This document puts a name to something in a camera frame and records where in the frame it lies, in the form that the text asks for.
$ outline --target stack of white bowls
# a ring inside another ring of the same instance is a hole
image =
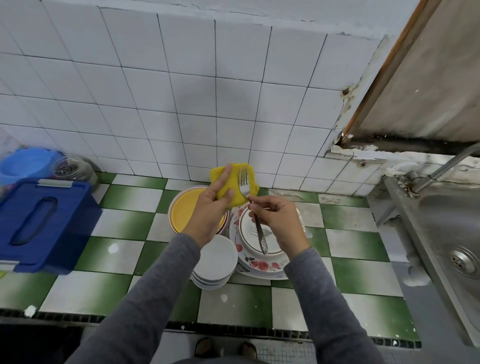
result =
[[[237,265],[237,249],[225,236],[215,235],[200,251],[192,281],[202,290],[216,290],[227,283]]]

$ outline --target person's right hand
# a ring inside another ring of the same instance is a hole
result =
[[[249,205],[249,216],[253,218],[254,212],[262,224],[272,229],[280,249],[287,253],[290,261],[310,248],[293,202],[278,196],[249,196],[249,199],[253,202]]]

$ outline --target yellow plate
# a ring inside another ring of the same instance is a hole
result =
[[[187,222],[192,217],[193,209],[195,209],[195,205],[197,204],[198,196],[203,192],[203,190],[204,188],[198,188],[187,191],[175,202],[170,215],[173,229],[175,229],[175,231],[183,231],[185,226],[187,226]],[[220,225],[218,226],[219,229],[222,227],[224,221],[225,215],[220,221]]]

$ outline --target white tiled wall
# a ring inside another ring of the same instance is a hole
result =
[[[324,155],[379,42],[0,0],[0,124],[110,172],[204,181],[249,162],[264,187],[366,191],[374,163]]]

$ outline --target gray sleeve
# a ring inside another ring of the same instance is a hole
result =
[[[300,253],[285,267],[285,273],[298,296],[318,363],[384,362],[316,249]]]
[[[200,259],[200,248],[176,234],[96,333],[73,353],[73,363],[150,363],[181,290]]]

